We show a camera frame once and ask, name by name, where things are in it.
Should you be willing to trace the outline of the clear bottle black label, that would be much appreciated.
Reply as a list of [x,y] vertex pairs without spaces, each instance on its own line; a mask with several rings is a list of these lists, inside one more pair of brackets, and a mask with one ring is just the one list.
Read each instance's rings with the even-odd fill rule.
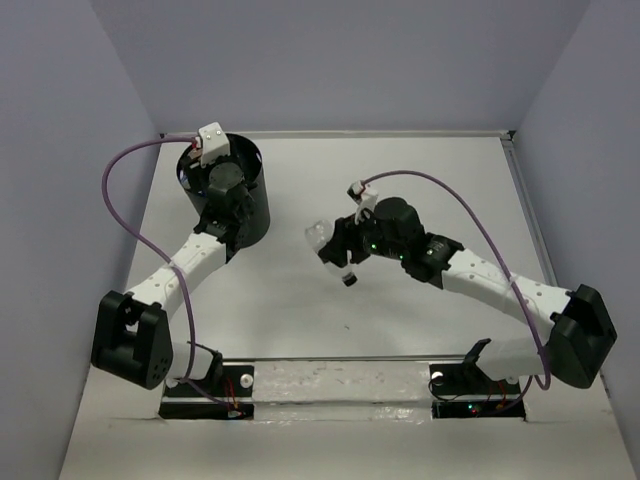
[[343,239],[336,232],[335,223],[319,220],[305,229],[305,238],[330,275],[338,278],[347,287],[357,282],[357,276],[350,263],[350,254]]

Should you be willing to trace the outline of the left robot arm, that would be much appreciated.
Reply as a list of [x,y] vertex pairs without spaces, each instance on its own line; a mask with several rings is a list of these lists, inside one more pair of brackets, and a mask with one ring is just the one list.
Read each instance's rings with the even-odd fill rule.
[[199,221],[173,256],[161,256],[164,263],[154,273],[124,293],[102,298],[91,363],[147,390],[187,382],[209,395],[221,383],[221,354],[194,338],[174,342],[169,322],[185,308],[188,323],[195,323],[191,292],[265,236],[270,212],[257,157],[227,156],[204,168],[181,164],[177,177]]

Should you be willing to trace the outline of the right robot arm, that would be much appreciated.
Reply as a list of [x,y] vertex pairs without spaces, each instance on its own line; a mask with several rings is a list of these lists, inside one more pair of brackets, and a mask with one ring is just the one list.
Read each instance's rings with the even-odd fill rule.
[[498,266],[461,243],[429,233],[417,211],[399,197],[366,204],[348,217],[321,220],[305,237],[326,269],[346,286],[353,267],[372,256],[399,262],[411,278],[487,305],[534,332],[507,341],[484,338],[465,355],[462,384],[482,392],[495,381],[549,374],[588,389],[617,340],[601,293],[546,285]]

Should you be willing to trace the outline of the black cylindrical bin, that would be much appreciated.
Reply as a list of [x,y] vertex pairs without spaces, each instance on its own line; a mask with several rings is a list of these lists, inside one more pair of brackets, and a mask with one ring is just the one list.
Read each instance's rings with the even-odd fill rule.
[[193,146],[186,148],[176,177],[199,215],[193,232],[218,239],[231,258],[266,235],[270,210],[259,148],[238,134],[227,138],[230,153],[206,166]]

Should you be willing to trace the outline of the clear tape strip front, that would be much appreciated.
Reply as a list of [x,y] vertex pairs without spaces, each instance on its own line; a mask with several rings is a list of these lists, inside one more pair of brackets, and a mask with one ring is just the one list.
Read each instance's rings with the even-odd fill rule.
[[254,370],[258,422],[431,419],[429,364],[413,361],[277,361]]

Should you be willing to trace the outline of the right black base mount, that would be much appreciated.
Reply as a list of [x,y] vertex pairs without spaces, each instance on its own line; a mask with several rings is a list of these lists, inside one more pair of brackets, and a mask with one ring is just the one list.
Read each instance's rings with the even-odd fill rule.
[[521,387],[491,380],[477,365],[489,343],[489,339],[478,341],[458,363],[429,366],[427,387],[434,419],[526,419]]

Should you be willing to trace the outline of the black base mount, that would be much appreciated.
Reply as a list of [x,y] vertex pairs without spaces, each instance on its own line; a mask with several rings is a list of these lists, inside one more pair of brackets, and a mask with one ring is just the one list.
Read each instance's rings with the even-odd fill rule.
[[254,416],[255,368],[248,363],[226,363],[215,383],[191,383],[164,387],[158,415],[165,420],[250,420]]
[[521,387],[491,380],[477,365],[489,343],[489,339],[478,341],[458,363],[429,366],[427,387],[434,419],[526,419]]

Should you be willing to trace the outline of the aluminium rail right edge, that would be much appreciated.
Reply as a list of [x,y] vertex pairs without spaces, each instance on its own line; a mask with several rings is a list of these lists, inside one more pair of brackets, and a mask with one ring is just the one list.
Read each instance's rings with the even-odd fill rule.
[[520,162],[512,136],[509,132],[500,137],[500,142],[506,157],[506,161],[511,172],[516,192],[519,197],[521,208],[531,235],[537,258],[541,265],[544,279],[552,284],[557,284],[555,271],[547,250],[546,242],[540,228],[540,224],[534,210],[534,206],[525,184]]

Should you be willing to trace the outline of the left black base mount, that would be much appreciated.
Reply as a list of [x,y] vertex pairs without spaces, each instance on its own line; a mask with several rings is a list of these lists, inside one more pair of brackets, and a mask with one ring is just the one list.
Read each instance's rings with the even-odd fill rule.
[[255,368],[248,363],[226,363],[215,383],[191,383],[164,387],[158,415],[165,420],[250,420],[254,416]]

